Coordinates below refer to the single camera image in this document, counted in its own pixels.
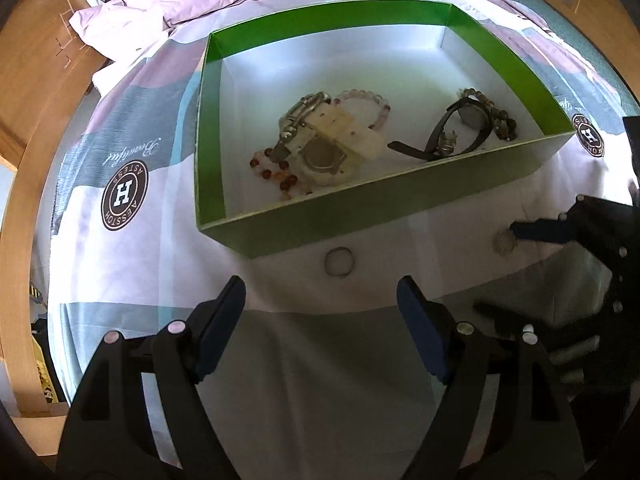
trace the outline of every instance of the screw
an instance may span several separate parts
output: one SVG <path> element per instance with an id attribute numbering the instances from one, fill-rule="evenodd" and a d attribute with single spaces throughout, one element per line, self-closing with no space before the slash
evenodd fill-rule
<path id="1" fill-rule="evenodd" d="M 169 323 L 166 329 L 171 334 L 181 334 L 182 332 L 184 332 L 185 328 L 187 328 L 187 324 L 182 320 L 177 320 Z"/>
<path id="2" fill-rule="evenodd" d="M 120 334 L 115 330 L 111 330 L 104 335 L 104 342 L 107 343 L 107 345 L 115 343 L 118 339 L 120 339 Z"/>
<path id="3" fill-rule="evenodd" d="M 456 330 L 458 331 L 459 334 L 462 334 L 462 335 L 472 335 L 475 328 L 471 323 L 462 321 L 458 323 L 458 325 L 456 326 Z"/>
<path id="4" fill-rule="evenodd" d="M 525 332 L 522 334 L 522 340 L 528 345 L 535 345 L 538 342 L 538 336 L 533 332 Z"/>

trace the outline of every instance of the wooden cabinet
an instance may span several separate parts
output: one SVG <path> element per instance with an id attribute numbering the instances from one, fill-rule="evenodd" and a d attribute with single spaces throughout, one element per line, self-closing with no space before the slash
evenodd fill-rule
<path id="1" fill-rule="evenodd" d="M 545 0 L 604 54 L 640 97 L 640 32 L 620 0 Z"/>
<path id="2" fill-rule="evenodd" d="M 75 109 L 92 74 L 105 61 L 69 25 L 85 0 L 19 0 L 0 30 L 0 164 L 15 171 L 38 126 L 63 126 L 50 106 L 72 72 L 82 72 L 79 87 L 65 96 Z"/>

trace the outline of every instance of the wooden headboard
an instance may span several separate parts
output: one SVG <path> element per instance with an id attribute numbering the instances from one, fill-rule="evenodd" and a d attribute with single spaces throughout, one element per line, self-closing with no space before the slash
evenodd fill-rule
<path id="1" fill-rule="evenodd" d="M 39 455 L 54 455 L 66 403 L 47 404 L 31 341 L 31 248 L 60 139 L 105 58 L 68 24 L 85 0 L 19 0 L 0 30 L 0 162 L 15 173 L 0 234 L 0 360 Z"/>
<path id="2" fill-rule="evenodd" d="M 640 98 L 640 32 L 620 0 L 545 0 L 609 59 Z"/>

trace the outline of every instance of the circular logo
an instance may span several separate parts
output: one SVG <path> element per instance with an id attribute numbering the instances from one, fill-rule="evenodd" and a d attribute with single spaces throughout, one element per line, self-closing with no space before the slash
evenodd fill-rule
<path id="1" fill-rule="evenodd" d="M 578 133 L 578 139 L 582 147 L 591 156 L 604 156 L 604 140 L 602 140 L 602 135 L 596 130 L 595 126 L 582 114 L 575 114 L 572 123 Z"/>
<path id="2" fill-rule="evenodd" d="M 146 195 L 149 170 L 141 160 L 121 167 L 102 194 L 102 223 L 109 231 L 117 231 L 131 222 Z"/>

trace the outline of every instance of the bead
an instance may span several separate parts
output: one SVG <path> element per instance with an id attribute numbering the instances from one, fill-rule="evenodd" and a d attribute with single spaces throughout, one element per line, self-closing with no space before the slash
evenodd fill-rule
<path id="1" fill-rule="evenodd" d="M 287 172 L 287 171 L 277 171 L 273 175 L 273 179 L 276 182 L 281 182 L 281 181 L 285 180 L 288 176 L 289 176 L 289 172 Z"/>
<path id="2" fill-rule="evenodd" d="M 500 125 L 495 129 L 495 134 L 500 140 L 511 140 L 506 121 L 500 121 Z"/>
<path id="3" fill-rule="evenodd" d="M 374 94 L 371 91 L 351 89 L 345 90 L 338 95 L 338 97 L 334 99 L 334 104 L 340 104 L 341 101 L 346 101 L 348 99 L 368 100 L 377 104 L 380 107 L 380 112 L 378 113 L 378 118 L 369 125 L 369 128 L 371 130 L 379 130 L 384 126 L 386 118 L 391 111 L 391 106 L 389 106 L 389 103 L 385 98 L 379 94 Z"/>

